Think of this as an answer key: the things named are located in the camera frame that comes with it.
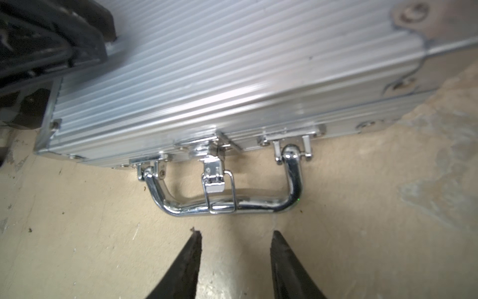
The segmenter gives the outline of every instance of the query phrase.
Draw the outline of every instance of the chrome handle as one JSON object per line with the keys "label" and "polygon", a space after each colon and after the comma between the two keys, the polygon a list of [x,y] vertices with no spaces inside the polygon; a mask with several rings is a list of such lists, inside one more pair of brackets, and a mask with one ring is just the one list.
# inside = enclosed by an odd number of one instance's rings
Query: chrome handle
{"label": "chrome handle", "polygon": [[173,216],[188,216],[200,214],[219,213],[257,213],[257,212],[280,212],[292,207],[299,200],[302,190],[301,151],[298,146],[289,144],[282,150],[282,162],[284,164],[289,194],[283,198],[274,196],[246,196],[236,194],[236,186],[232,173],[225,170],[231,178],[232,196],[214,195],[206,192],[205,175],[202,176],[205,199],[195,200],[189,203],[178,202],[168,191],[164,182],[165,175],[158,175],[158,163],[144,170],[138,165],[138,178],[144,180],[151,192],[156,205]]}

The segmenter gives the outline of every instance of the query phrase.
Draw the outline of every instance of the stained floor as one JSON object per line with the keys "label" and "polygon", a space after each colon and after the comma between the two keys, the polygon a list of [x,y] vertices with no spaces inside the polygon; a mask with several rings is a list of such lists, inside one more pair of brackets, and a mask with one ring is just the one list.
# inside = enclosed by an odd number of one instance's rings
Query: stained floor
{"label": "stained floor", "polygon": [[[0,298],[144,298],[194,227],[197,298],[272,298],[280,230],[334,298],[476,298],[478,64],[375,133],[317,140],[305,193],[276,215],[174,218],[134,171],[32,154],[15,132],[0,168]],[[174,194],[201,194],[199,162],[168,165]],[[285,190],[271,148],[227,160],[238,188]]]}

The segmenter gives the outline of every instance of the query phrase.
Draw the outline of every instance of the aluminum case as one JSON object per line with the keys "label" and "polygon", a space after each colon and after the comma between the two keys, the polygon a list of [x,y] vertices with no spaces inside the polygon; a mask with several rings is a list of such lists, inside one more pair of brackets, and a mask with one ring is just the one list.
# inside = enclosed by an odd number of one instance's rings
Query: aluminum case
{"label": "aluminum case", "polygon": [[254,150],[383,128],[478,57],[473,0],[98,2],[118,38],[55,82],[38,155],[119,167],[214,132]]}

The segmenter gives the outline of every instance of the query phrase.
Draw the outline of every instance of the latch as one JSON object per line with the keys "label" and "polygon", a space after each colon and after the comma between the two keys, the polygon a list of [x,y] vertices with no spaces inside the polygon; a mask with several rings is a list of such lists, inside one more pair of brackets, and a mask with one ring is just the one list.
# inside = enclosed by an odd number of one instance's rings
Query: latch
{"label": "latch", "polygon": [[224,159],[226,151],[239,152],[240,148],[222,133],[207,138],[180,142],[176,145],[182,151],[188,151],[191,158],[199,157],[204,164],[203,185],[205,196],[208,193],[220,193],[226,189],[224,181]]}

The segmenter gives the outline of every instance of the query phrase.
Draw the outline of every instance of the metal briefcase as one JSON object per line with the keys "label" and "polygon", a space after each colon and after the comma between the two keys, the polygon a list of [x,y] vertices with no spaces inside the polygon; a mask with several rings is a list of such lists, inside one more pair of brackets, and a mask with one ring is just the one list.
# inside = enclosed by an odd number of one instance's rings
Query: metal briefcase
{"label": "metal briefcase", "polygon": [[[99,3],[118,39],[105,64],[54,84],[35,152],[136,168],[176,216],[291,207],[311,138],[383,128],[478,57],[475,0]],[[289,194],[236,194],[225,157],[268,145]],[[193,158],[205,198],[179,203],[165,163]]]}

